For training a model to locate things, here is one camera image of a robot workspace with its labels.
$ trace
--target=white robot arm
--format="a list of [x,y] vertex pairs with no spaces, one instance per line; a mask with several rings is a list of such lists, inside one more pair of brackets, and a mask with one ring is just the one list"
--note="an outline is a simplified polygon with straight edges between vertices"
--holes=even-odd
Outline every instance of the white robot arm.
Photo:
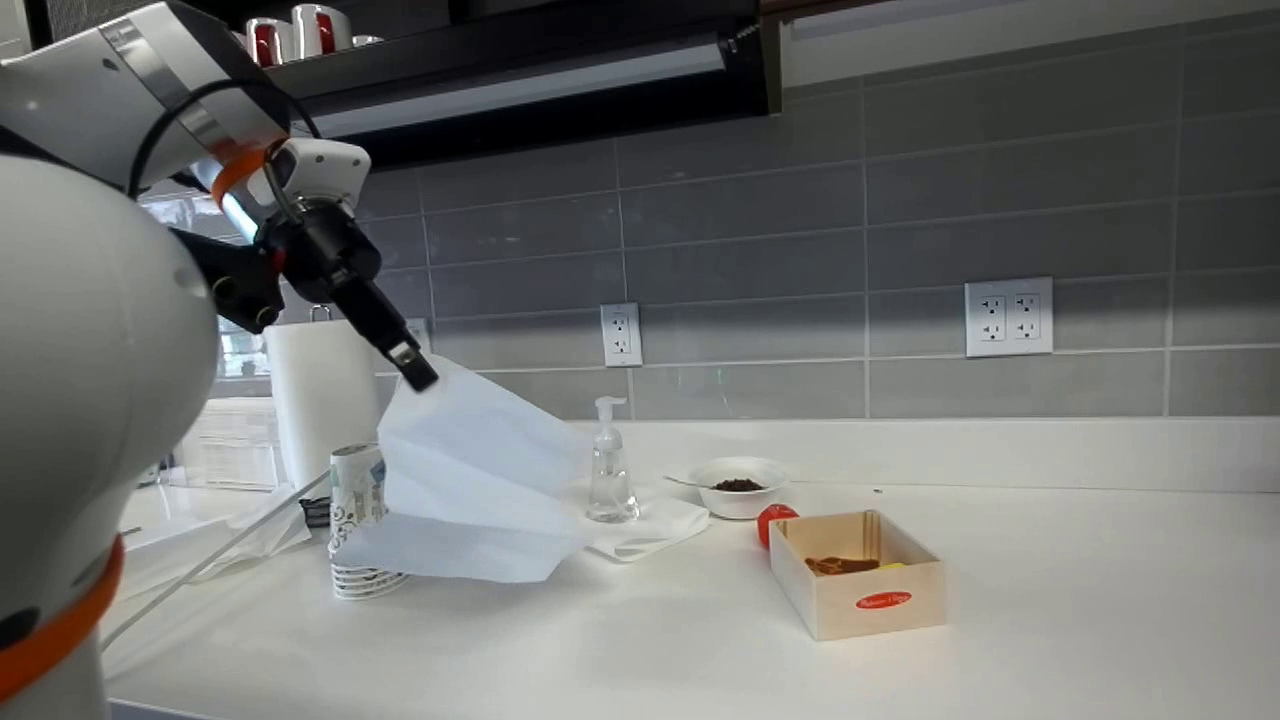
[[[251,246],[134,205],[177,172]],[[284,277],[413,389],[436,380],[374,283],[382,256],[354,224],[365,177],[360,150],[293,141],[288,98],[189,4],[0,59],[0,720],[105,720],[92,625],[115,523],[208,398],[213,311],[259,334]]]

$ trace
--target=paper towel roll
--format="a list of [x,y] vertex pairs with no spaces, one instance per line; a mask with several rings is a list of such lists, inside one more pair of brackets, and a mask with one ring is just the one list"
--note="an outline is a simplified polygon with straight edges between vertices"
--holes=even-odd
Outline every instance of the paper towel roll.
[[382,401],[374,351],[354,325],[268,330],[280,472],[293,487],[328,469],[331,447],[374,445]]

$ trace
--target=white wall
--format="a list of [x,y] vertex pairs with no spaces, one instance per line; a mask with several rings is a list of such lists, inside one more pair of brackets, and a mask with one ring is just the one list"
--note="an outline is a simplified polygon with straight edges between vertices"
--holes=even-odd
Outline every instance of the white wall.
[[1280,0],[890,0],[791,23],[784,80],[830,86],[1259,10]]
[[0,0],[0,58],[29,51],[29,13],[22,0]]

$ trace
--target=small bowl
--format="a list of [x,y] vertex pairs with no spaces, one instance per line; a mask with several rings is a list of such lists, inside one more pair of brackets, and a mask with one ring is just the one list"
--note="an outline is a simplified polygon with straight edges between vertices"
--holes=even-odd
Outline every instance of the small bowl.
[[715,457],[690,472],[706,510],[721,519],[757,519],[779,494],[784,472],[769,457]]

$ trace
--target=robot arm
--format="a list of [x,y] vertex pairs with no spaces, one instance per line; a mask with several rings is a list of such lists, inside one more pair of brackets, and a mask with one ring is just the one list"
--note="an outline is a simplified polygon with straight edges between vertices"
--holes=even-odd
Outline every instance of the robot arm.
[[247,334],[280,318],[278,272],[337,303],[413,389],[436,380],[374,283],[382,254],[354,222],[368,152],[293,141],[288,98],[222,21],[149,4],[22,59],[0,59],[0,133],[120,192],[192,172],[251,241],[185,236],[216,311]]

